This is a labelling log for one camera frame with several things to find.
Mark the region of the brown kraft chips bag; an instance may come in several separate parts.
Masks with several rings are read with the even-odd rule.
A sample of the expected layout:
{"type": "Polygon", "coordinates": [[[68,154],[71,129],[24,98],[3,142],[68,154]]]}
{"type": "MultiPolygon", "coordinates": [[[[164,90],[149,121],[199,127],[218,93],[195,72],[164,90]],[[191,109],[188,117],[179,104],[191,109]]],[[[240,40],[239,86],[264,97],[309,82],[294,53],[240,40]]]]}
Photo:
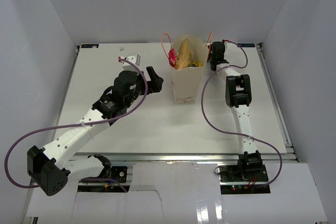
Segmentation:
{"type": "Polygon", "coordinates": [[[175,64],[176,70],[187,68],[191,64],[191,51],[189,44],[190,40],[186,38],[180,45],[179,52],[176,56],[176,64],[175,64]]]}

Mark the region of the red snack packet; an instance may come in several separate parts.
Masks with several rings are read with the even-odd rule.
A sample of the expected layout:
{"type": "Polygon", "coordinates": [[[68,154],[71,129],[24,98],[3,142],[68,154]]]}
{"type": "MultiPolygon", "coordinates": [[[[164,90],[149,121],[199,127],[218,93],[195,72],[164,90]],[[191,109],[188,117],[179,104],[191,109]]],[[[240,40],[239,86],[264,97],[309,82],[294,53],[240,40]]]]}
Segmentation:
{"type": "Polygon", "coordinates": [[[174,48],[170,49],[168,53],[168,59],[169,59],[170,66],[174,68],[177,62],[176,51],[174,48]]]}

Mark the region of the yellow snack bar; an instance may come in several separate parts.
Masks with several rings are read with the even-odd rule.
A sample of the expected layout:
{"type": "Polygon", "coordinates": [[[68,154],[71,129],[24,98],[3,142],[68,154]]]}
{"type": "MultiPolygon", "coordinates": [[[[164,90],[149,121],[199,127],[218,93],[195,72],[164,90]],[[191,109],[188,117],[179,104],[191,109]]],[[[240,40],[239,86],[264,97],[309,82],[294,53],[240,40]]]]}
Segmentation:
{"type": "Polygon", "coordinates": [[[203,64],[201,62],[193,62],[190,64],[190,67],[196,68],[196,67],[202,67],[203,64]]]}

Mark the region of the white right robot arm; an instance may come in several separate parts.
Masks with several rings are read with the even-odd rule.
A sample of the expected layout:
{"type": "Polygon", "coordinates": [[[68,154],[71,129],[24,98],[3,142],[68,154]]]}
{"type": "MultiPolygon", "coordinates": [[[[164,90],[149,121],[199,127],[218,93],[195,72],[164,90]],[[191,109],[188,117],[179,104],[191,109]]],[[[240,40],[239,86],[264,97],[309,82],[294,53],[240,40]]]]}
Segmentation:
{"type": "Polygon", "coordinates": [[[255,180],[263,167],[260,153],[252,137],[249,119],[249,106],[252,101],[250,77],[237,72],[225,59],[227,45],[225,41],[216,41],[209,45],[209,62],[213,71],[220,67],[225,79],[225,102],[230,108],[238,133],[238,161],[234,172],[228,176],[237,176],[247,182],[255,180]]]}

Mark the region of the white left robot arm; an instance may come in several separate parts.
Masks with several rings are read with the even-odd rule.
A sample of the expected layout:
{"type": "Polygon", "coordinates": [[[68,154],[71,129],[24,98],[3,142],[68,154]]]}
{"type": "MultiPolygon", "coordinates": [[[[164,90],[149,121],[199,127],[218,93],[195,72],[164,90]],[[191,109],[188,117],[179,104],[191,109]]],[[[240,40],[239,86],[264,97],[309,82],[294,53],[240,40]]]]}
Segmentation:
{"type": "Polygon", "coordinates": [[[104,90],[82,117],[79,126],[71,127],[42,148],[33,146],[28,150],[28,174],[47,196],[60,192],[70,180],[105,182],[112,179],[112,164],[103,155],[94,154],[76,161],[72,157],[96,135],[108,129],[115,118],[125,115],[139,96],[162,90],[163,78],[153,67],[146,70],[149,81],[135,71],[121,71],[113,85],[104,90]]]}

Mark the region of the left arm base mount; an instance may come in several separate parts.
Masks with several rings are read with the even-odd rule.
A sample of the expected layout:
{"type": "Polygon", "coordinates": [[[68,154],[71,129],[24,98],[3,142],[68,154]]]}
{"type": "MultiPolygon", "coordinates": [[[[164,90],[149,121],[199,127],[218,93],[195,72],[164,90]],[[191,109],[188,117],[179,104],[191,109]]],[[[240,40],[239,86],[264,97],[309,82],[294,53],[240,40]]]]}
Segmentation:
{"type": "Polygon", "coordinates": [[[130,181],[128,180],[127,166],[112,166],[110,179],[113,179],[119,184],[109,181],[100,180],[98,182],[80,183],[78,185],[78,192],[81,193],[127,193],[130,188],[130,181]]]}

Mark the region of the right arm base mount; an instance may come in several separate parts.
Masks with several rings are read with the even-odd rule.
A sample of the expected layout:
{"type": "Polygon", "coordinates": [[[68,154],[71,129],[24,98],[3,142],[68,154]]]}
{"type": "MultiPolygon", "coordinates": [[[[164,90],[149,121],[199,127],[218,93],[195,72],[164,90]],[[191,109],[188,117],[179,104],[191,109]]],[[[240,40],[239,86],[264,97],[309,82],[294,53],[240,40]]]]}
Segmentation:
{"type": "Polygon", "coordinates": [[[268,183],[268,174],[265,165],[261,171],[241,175],[237,165],[222,165],[214,169],[219,177],[220,192],[222,195],[252,195],[271,193],[268,183]]]}

